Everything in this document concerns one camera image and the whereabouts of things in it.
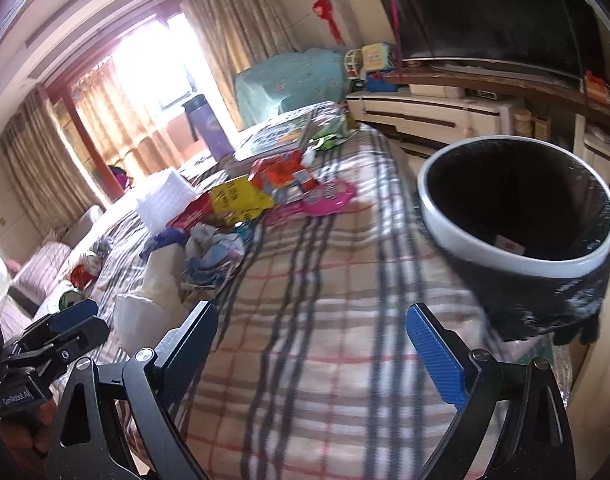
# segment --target blue blanket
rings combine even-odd
[[[236,78],[246,128],[304,106],[341,103],[348,91],[342,54],[320,48],[272,57]]]

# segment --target beige curtain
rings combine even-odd
[[[130,100],[112,57],[72,89],[76,109],[108,166],[119,166],[136,181],[182,164],[164,128],[156,126],[146,105]]]
[[[94,204],[108,205],[64,138],[42,88],[32,90],[7,123],[0,155],[42,236],[73,225]]]
[[[234,78],[296,49],[268,0],[181,0],[234,124],[241,130]]]

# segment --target bottle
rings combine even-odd
[[[200,94],[193,99],[192,103],[196,108],[188,114],[190,124],[196,129],[197,133],[203,138],[207,144],[211,156],[216,161],[220,161],[227,155],[234,154],[229,139],[223,131],[219,120],[214,115],[210,104],[205,99],[205,96]]]

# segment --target television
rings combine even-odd
[[[390,0],[381,1],[391,21]],[[403,60],[502,62],[576,79],[585,70],[604,76],[598,21],[585,0],[395,1]]]

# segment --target sunlight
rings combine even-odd
[[[237,128],[192,27],[184,14],[176,14],[167,24],[169,28],[153,19],[120,42],[114,62],[121,83],[159,119],[164,110],[182,113],[182,103],[203,93],[225,133],[235,139]]]

